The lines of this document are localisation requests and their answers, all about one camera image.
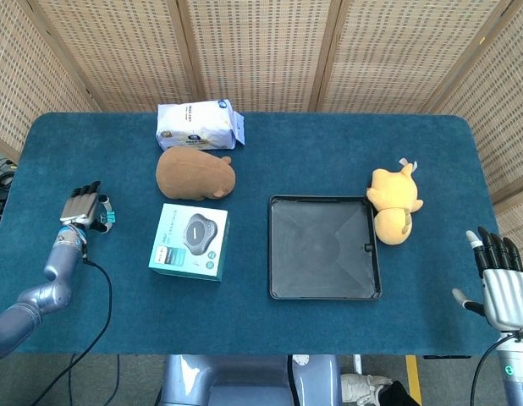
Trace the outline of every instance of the black tray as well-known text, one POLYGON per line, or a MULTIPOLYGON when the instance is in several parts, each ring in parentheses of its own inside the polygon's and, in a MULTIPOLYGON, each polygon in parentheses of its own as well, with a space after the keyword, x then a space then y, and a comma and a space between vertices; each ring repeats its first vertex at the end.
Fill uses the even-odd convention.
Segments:
POLYGON ((277 195, 269 220, 275 299, 382 295, 371 203, 365 197, 277 195))

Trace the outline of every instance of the white package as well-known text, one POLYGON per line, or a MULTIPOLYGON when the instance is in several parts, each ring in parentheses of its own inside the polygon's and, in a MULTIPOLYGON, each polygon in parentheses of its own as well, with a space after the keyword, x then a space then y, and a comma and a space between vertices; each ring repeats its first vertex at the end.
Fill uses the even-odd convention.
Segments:
POLYGON ((245 144, 243 116, 228 99, 158 105, 157 141, 162 149, 233 150, 245 144))

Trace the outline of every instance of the robotic arm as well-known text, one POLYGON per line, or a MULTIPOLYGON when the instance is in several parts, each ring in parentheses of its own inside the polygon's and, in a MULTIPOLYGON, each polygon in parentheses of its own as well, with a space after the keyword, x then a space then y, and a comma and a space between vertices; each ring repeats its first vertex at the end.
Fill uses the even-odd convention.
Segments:
POLYGON ((473 302, 457 288, 452 293, 463 308, 485 316, 500 332, 495 346, 508 405, 523 406, 523 265, 510 239, 481 227, 478 233, 480 239, 472 231, 466 237, 474 250, 485 304, 473 302))
POLYGON ((50 281, 26 289, 17 303, 0 315, 0 358, 16 349, 41 323, 41 317, 69 305, 71 283, 80 257, 86 258, 87 228, 101 233, 111 229, 114 216, 109 199, 97 193, 100 182, 75 189, 66 201, 60 222, 62 227, 43 270, 50 281), (107 222, 95 219, 97 202, 107 210, 107 222))

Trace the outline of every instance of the plush toy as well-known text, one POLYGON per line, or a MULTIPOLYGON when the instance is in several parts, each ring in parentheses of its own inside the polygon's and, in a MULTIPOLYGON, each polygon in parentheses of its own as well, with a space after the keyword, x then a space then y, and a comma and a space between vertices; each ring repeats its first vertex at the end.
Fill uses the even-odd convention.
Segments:
POLYGON ((374 217, 374 229, 385 244, 396 245, 404 242, 412 231, 412 216, 423 206, 417 199, 417 187, 412 180, 416 165, 401 160, 404 165, 400 172, 392 173, 377 169, 372 173, 372 186, 366 197, 378 210, 374 217))
POLYGON ((158 188, 170 199, 220 199, 235 187, 235 172, 230 163, 229 156, 217 158, 174 146, 158 160, 158 188))

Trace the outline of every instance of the gray floor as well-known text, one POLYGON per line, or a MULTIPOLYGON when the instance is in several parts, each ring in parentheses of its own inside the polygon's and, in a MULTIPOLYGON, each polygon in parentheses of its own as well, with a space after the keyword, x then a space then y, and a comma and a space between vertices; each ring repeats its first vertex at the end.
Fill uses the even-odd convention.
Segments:
MULTIPOLYGON (((112 405, 152 405, 162 384, 164 356, 121 355, 120 386, 112 405)), ((68 354, 13 354, 0 360, 0 406, 30 404, 35 396, 69 362, 68 354)), ((352 371, 351 358, 340 357, 341 371, 352 371)), ((366 374, 388 376, 408 387, 405 357, 364 356, 366 374)), ((426 406, 465 406, 476 368, 475 359, 418 358, 422 404, 426 406)), ((117 371, 115 355, 90 354, 72 373, 74 404, 103 405, 113 392, 117 371)), ((505 404, 500 372, 495 358, 483 367, 476 404, 505 404)), ((64 377, 47 394, 41 405, 67 405, 68 386, 64 377)))

